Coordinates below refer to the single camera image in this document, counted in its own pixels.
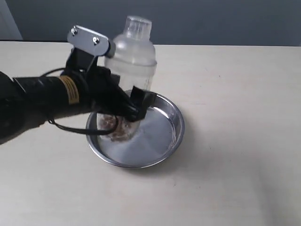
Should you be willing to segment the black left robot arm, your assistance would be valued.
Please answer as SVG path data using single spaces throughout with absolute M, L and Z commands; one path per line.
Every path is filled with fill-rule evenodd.
M 90 72 L 65 70 L 60 76 L 15 77 L 0 75 L 0 142 L 2 144 L 45 122 L 85 113 L 145 118 L 156 94 L 133 87 L 130 94 L 119 77 L 105 67 Z

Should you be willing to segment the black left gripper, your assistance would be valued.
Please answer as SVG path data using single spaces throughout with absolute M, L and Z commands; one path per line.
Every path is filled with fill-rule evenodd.
M 128 121 L 140 121 L 155 102 L 156 93 L 133 86 L 129 96 L 120 86 L 120 76 L 102 66 L 81 71 L 80 76 L 94 103 L 94 109 L 102 114 L 122 116 Z

